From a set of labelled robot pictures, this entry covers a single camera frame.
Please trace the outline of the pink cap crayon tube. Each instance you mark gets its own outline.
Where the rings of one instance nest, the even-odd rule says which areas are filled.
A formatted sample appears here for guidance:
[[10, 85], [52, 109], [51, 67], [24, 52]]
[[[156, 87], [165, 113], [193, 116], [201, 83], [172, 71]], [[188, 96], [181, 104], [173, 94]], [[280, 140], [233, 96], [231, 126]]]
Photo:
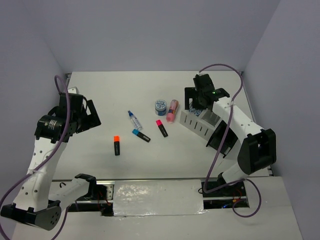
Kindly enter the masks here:
[[175, 121], [176, 112], [178, 110], [178, 107], [179, 107], [179, 101], [176, 99], [173, 99], [170, 102], [169, 109], [168, 109], [168, 112], [166, 115], [166, 121], [168, 123], [173, 123]]

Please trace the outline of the blue splash-label round jar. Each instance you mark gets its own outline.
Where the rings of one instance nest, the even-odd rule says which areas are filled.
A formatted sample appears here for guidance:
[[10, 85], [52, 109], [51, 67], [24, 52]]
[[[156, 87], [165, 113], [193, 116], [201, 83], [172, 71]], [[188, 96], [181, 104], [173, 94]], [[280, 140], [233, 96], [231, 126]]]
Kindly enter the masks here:
[[156, 100], [154, 109], [157, 116], [164, 116], [167, 113], [167, 102], [163, 99]]

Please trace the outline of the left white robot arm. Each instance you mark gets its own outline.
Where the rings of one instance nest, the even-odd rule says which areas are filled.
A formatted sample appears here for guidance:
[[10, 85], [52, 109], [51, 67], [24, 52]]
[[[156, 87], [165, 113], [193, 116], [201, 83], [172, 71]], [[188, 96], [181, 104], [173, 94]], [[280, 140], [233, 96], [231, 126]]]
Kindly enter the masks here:
[[51, 231], [64, 211], [79, 198], [97, 196], [97, 179], [79, 173], [70, 183], [50, 193], [60, 157], [74, 134], [101, 125], [92, 100], [81, 94], [59, 94], [59, 105], [40, 118], [35, 130], [33, 156], [20, 191], [0, 215], [15, 222]]

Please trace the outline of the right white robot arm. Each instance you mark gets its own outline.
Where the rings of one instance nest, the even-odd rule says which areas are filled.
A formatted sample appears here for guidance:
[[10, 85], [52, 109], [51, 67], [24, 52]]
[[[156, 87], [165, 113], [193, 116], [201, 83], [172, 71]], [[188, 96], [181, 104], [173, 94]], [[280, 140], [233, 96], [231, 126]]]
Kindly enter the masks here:
[[240, 142], [236, 163], [217, 177], [218, 192], [228, 196], [235, 184], [276, 162], [276, 134], [251, 121], [236, 106], [235, 97], [223, 88], [215, 88], [208, 74], [198, 73], [193, 82], [193, 87], [184, 89], [185, 109], [208, 110], [221, 120], [208, 143], [215, 145], [217, 154], [224, 154]]

